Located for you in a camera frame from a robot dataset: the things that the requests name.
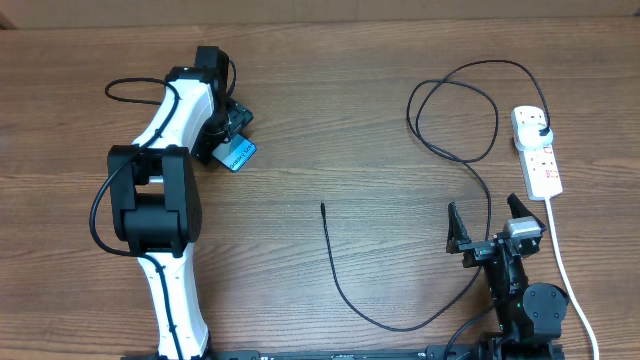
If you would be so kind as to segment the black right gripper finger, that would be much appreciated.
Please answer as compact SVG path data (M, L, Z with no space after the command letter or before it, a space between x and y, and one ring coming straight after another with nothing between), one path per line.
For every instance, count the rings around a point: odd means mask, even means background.
M448 204L448 236L446 241L446 251L449 254L460 252L460 246L471 242L467 229L457 211L456 204Z
M511 193L507 197L507 204L509 205L513 219L532 217L542 230L545 229L545 224L520 201L515 193Z

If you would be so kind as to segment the blue screen smartphone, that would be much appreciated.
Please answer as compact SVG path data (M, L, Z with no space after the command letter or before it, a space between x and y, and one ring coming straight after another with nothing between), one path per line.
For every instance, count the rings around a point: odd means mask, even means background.
M229 142L218 145L212 155L231 172L238 172L256 151L253 142L238 134Z

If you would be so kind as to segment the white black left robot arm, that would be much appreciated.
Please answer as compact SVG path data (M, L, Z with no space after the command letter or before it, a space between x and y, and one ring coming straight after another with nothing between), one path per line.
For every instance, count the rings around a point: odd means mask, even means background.
M113 146L97 193L111 201L123 256L145 273L159 329L155 359L212 359L194 273L202 206L193 163L212 160L238 171L255 153L242 136L252 113L233 99L236 68L217 46L200 46L191 67L162 79L165 96L151 123L129 145Z

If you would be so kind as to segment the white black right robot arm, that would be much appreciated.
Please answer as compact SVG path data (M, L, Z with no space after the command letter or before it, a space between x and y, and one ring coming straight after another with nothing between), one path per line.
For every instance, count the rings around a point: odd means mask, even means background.
M487 279L492 304L461 326L443 349L445 359L562 359L554 340L561 337L569 296L550 283L531 284L523 260L540 250L546 226L514 194L507 203L512 218L492 239L474 242L457 211L448 205L446 251L463 255L465 268L479 268ZM485 333L473 345L455 342L486 314L496 313L500 330Z

